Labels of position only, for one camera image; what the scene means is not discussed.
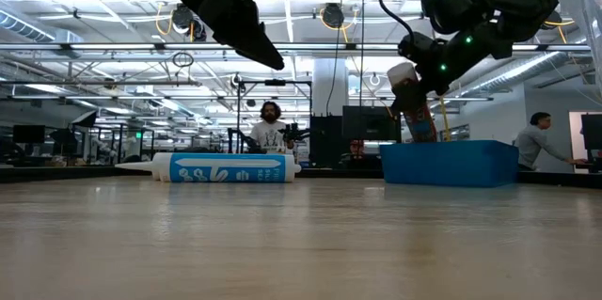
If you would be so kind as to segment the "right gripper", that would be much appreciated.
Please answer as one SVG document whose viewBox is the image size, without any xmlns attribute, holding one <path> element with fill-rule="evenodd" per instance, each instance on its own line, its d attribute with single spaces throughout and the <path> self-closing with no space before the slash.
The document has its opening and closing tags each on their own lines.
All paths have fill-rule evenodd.
<svg viewBox="0 0 602 300">
<path fill-rule="evenodd" d="M 431 39 L 419 32 L 405 36 L 398 53 L 415 64 L 417 79 L 403 79 L 391 88 L 395 99 L 392 108 L 400 113 L 414 113 L 427 107 L 427 94 L 443 95 L 451 82 L 475 66 L 475 54 L 462 43 L 451 45 L 443 39 Z"/>
</svg>

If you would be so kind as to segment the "orange sealant tube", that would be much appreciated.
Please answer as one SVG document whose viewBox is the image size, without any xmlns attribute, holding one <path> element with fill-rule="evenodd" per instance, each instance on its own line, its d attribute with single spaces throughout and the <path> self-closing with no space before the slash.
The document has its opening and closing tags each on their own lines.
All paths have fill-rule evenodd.
<svg viewBox="0 0 602 300">
<path fill-rule="evenodd" d="M 400 63 L 388 70 L 387 76 L 391 87 L 403 79 L 419 80 L 414 65 L 410 62 Z M 434 143 L 437 141 L 436 127 L 428 107 L 414 113 L 400 113 L 415 143 Z"/>
</svg>

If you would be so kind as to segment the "blue sealant tube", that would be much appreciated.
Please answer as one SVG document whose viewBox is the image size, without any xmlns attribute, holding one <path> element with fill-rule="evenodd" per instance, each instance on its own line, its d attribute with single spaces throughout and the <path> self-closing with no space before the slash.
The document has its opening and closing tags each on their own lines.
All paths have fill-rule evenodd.
<svg viewBox="0 0 602 300">
<path fill-rule="evenodd" d="M 292 182 L 302 167 L 291 154 L 160 152 L 148 162 L 117 164 L 161 182 Z"/>
</svg>

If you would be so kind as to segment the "black monitor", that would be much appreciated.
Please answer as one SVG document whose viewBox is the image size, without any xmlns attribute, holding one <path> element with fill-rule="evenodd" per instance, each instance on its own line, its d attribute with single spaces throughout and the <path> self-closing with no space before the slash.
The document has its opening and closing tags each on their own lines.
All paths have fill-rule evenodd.
<svg viewBox="0 0 602 300">
<path fill-rule="evenodd" d="M 400 115 L 385 106 L 344 106 L 342 135 L 355 140 L 398 141 Z"/>
</svg>

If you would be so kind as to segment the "blue plastic bin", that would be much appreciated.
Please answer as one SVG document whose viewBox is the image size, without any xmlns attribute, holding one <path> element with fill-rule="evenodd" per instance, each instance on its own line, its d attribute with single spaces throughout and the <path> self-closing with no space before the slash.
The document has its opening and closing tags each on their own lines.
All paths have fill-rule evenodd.
<svg viewBox="0 0 602 300">
<path fill-rule="evenodd" d="M 518 148 L 496 140 L 389 144 L 380 156 L 388 183 L 498 187 L 518 175 Z"/>
</svg>

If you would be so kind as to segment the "white pillar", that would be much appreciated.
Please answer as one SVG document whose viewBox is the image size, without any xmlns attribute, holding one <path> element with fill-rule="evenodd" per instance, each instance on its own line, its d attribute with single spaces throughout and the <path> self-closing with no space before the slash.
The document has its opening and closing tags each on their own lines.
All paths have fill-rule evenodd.
<svg viewBox="0 0 602 300">
<path fill-rule="evenodd" d="M 348 70 L 344 58 L 315 58 L 312 112 L 317 117 L 341 116 L 348 104 Z"/>
</svg>

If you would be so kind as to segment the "black cabinet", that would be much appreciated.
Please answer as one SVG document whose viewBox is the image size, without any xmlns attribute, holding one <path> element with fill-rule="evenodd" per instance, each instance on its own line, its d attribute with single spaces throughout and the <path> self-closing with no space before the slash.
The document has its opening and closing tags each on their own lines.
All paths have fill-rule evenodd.
<svg viewBox="0 0 602 300">
<path fill-rule="evenodd" d="M 345 147 L 341 138 L 342 117 L 312 116 L 309 121 L 309 165 L 334 168 Z"/>
</svg>

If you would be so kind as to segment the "person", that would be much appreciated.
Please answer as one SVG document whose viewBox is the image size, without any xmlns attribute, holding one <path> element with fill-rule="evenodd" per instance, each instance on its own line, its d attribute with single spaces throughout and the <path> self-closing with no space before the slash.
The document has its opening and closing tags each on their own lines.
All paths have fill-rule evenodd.
<svg viewBox="0 0 602 300">
<path fill-rule="evenodd" d="M 294 143 L 285 140 L 280 132 L 287 126 L 279 120 L 280 116 L 281 110 L 276 103 L 265 102 L 261 108 L 261 122 L 253 126 L 250 137 L 267 153 L 292 154 Z"/>
<path fill-rule="evenodd" d="M 548 155 L 570 165 L 584 165 L 585 159 L 574 159 L 558 151 L 547 139 L 546 130 L 551 127 L 551 115 L 547 112 L 536 112 L 531 116 L 529 125 L 520 131 L 513 141 L 518 148 L 518 169 L 535 171 L 535 162 L 544 150 Z"/>
</svg>

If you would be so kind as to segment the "black background robot arms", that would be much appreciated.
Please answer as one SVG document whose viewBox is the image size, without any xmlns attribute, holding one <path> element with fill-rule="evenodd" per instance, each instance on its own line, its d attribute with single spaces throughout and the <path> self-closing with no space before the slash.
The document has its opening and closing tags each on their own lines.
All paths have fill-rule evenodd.
<svg viewBox="0 0 602 300">
<path fill-rule="evenodd" d="M 282 135 L 284 142 L 296 142 L 310 137 L 311 129 L 300 129 L 297 123 L 286 124 L 278 132 Z"/>
</svg>

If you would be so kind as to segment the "small dark monitor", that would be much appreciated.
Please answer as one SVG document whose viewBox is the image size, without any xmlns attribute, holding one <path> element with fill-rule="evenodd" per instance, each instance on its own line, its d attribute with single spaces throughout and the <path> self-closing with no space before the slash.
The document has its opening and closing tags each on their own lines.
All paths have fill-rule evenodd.
<svg viewBox="0 0 602 300">
<path fill-rule="evenodd" d="M 45 141 L 44 125 L 14 125 L 12 141 L 23 144 L 39 144 Z"/>
</svg>

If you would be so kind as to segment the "black metal frame stand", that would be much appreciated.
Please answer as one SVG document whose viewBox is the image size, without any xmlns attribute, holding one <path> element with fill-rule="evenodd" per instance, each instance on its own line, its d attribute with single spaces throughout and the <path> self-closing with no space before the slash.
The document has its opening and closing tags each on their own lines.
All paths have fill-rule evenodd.
<svg viewBox="0 0 602 300">
<path fill-rule="evenodd" d="M 295 88 L 299 88 L 300 85 L 301 85 L 300 81 L 284 80 L 284 79 L 266 79 L 266 80 L 262 80 L 262 81 L 260 81 L 260 80 L 240 80 L 238 83 L 238 86 L 236 88 L 236 98 L 237 98 L 237 100 L 236 100 L 236 128 L 229 129 L 229 151 L 232 151 L 232 142 L 233 142 L 232 138 L 234 136 L 236 136 L 238 152 L 243 151 L 243 143 L 245 143 L 249 153 L 257 153 L 257 154 L 267 153 L 266 150 L 262 150 L 259 147 L 259 145 L 250 137 L 251 131 L 249 134 L 245 134 L 241 129 L 242 121 L 243 121 L 242 104 L 243 104 L 244 96 L 246 96 L 248 93 L 250 93 L 256 86 L 264 86 L 264 87 L 293 86 Z M 256 101 L 258 99 L 260 99 L 262 101 L 262 105 L 261 105 L 259 111 L 257 112 L 257 115 L 260 120 L 251 126 L 251 130 L 255 124 L 261 122 L 261 108 L 262 108 L 263 104 L 265 102 L 270 101 L 270 102 L 274 102 L 278 105 L 277 100 L 279 100 L 279 96 L 271 96 L 270 98 L 251 97 L 251 100 Z"/>
</svg>

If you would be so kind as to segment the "silver ventilation duct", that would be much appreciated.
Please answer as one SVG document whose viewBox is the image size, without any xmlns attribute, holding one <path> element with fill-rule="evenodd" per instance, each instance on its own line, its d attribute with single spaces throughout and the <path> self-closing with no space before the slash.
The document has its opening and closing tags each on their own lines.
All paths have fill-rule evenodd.
<svg viewBox="0 0 602 300">
<path fill-rule="evenodd" d="M 517 60 L 495 70 L 492 77 L 484 78 L 481 83 L 460 89 L 454 96 L 467 97 L 480 91 L 511 86 L 516 81 L 529 79 L 540 72 L 558 67 L 568 58 L 567 53 L 551 52 L 527 60 Z"/>
</svg>

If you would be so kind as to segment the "black table frame rail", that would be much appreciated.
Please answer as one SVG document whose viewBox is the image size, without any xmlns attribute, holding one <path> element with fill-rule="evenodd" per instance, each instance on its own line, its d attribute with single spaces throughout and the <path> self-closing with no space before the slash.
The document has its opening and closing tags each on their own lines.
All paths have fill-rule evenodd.
<svg viewBox="0 0 602 300">
<path fill-rule="evenodd" d="M 149 172 L 126 170 L 112 166 L 69 166 L 69 167 L 9 167 L 0 168 L 0 183 L 42 182 L 53 180 L 91 179 L 118 176 L 150 176 Z M 351 171 L 345 169 L 305 168 L 298 178 L 318 179 L 381 179 L 377 170 Z M 557 185 L 602 190 L 602 174 L 519 172 L 518 183 Z"/>
</svg>

